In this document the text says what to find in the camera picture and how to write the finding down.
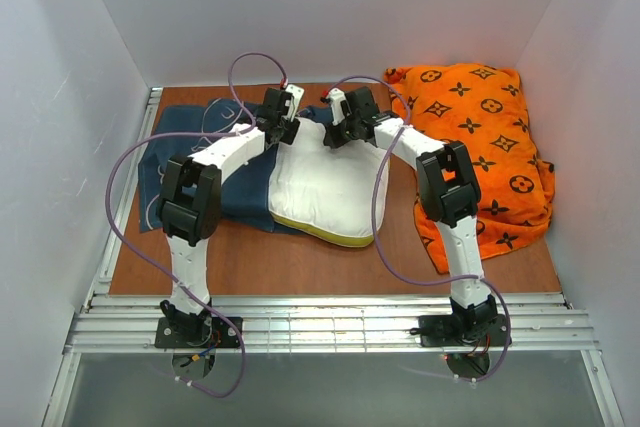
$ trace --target wooden floor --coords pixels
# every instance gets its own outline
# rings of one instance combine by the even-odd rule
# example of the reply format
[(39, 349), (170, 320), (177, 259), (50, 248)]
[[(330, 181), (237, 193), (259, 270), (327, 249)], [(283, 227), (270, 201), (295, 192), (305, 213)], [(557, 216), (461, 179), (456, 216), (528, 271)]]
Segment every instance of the wooden floor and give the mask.
[[(303, 106), (319, 105), (324, 84), (303, 85)], [(265, 86), (238, 87), (240, 97), (260, 102)], [(373, 91), (381, 110), (389, 108), (387, 92)], [(199, 104), (230, 97), (226, 87), (164, 89), (158, 116), (168, 105)], [(415, 180), (412, 169), (397, 159), (391, 163), (387, 206), (380, 237), (395, 268), (419, 280), (442, 278), (422, 247), (413, 223)], [(151, 256), (170, 265), (169, 248), (160, 230), (141, 234), (138, 195), (129, 215), (126, 236)], [(559, 292), (544, 240), (484, 262), (486, 276), (503, 292)], [(446, 293), (448, 286), (427, 289), (401, 282), (389, 274), (373, 245), (347, 249), (307, 235), (270, 234), (246, 225), (222, 221), (209, 240), (208, 283), (218, 295), (366, 295)], [(166, 295), (171, 282), (129, 249), (120, 251), (112, 295)]]

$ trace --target orange pillow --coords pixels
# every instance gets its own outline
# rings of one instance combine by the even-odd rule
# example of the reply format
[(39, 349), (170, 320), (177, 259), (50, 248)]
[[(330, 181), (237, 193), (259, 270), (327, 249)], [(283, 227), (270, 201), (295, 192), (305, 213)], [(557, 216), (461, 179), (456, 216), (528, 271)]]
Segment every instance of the orange pillow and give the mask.
[[(551, 221), (554, 166), (540, 160), (531, 140), (529, 113), (515, 70), (481, 64), (421, 65), (389, 69), (384, 78), (407, 99), (417, 130), (467, 146), (482, 191), (477, 234), (483, 259), (525, 247), (544, 235)], [(393, 96), (392, 108), (405, 115)], [(417, 199), (414, 218), (436, 269), (447, 273), (438, 230)]]

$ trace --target white panel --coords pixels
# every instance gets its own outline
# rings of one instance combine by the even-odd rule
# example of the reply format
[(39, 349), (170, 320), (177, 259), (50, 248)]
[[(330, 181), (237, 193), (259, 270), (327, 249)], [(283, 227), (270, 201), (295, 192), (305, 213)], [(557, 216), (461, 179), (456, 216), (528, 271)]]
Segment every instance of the white panel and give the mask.
[(570, 301), (589, 309), (627, 425), (640, 425), (640, 0), (553, 0), (518, 67), (545, 159), (548, 236)]
[[(104, 1), (147, 83), (177, 85), (222, 84), (254, 49), (295, 81), (420, 62), (512, 66), (550, 0)], [(277, 80), (267, 65), (244, 62), (239, 78)]]
[(0, 16), (0, 425), (33, 427), (106, 241), (107, 174), (139, 129), (147, 87), (101, 0), (0, 0)]

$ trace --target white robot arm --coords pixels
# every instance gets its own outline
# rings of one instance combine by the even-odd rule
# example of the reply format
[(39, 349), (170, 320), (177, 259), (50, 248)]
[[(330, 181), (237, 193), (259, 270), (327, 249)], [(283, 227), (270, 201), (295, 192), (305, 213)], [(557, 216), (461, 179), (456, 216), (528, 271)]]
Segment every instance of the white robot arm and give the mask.
[[(443, 321), (446, 325), (434, 329), (439, 331), (434, 336), (443, 338), (444, 331), (452, 338), (484, 336), (496, 324), (498, 313), (490, 289), (477, 280), (484, 277), (476, 238), (481, 193), (466, 147), (461, 142), (444, 144), (404, 125), (392, 112), (380, 112), (367, 87), (346, 94), (332, 89), (323, 100), (333, 112), (334, 121), (325, 125), (324, 138), (324, 144), (331, 148), (363, 140), (388, 150), (403, 129), (393, 154), (416, 170), (420, 201), (440, 232), (449, 272), (476, 277), (451, 284), (453, 313)], [(455, 176), (445, 180), (443, 171)]]
[[(257, 128), (236, 124), (231, 132), (237, 135), (224, 137), (189, 157), (175, 155), (167, 163), (158, 217), (169, 243), (173, 274), (202, 303), (210, 303), (207, 244), (221, 217), (222, 184), (272, 145), (293, 142), (300, 123), (295, 114), (303, 95), (304, 90), (292, 84), (280, 90), (269, 88), (255, 112)], [(188, 193), (194, 186), (195, 193)], [(211, 335), (208, 315), (181, 285), (174, 284), (171, 298), (160, 304), (172, 346), (200, 345)]]

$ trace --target navy blue towel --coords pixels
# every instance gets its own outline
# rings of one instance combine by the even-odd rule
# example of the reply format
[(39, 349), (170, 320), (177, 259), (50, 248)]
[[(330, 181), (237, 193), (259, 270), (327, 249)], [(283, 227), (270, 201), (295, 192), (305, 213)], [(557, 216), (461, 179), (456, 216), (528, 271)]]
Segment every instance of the navy blue towel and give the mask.
[[(249, 110), (257, 105), (245, 103)], [(207, 107), (175, 105), (167, 107), (154, 131), (165, 132), (228, 132), (238, 115), (238, 105), (230, 99), (213, 99)], [(330, 122), (331, 110), (308, 107), (300, 112), (314, 122)], [(172, 155), (191, 155), (210, 145), (208, 139), (168, 138), (149, 143), (138, 164), (140, 192), (140, 231), (162, 227), (156, 215), (160, 183), (167, 161)], [(277, 146), (252, 159), (238, 169), (222, 186), (222, 215), (226, 219), (243, 222), (267, 232), (298, 233), (277, 224), (269, 213), (269, 177), (275, 166)]]

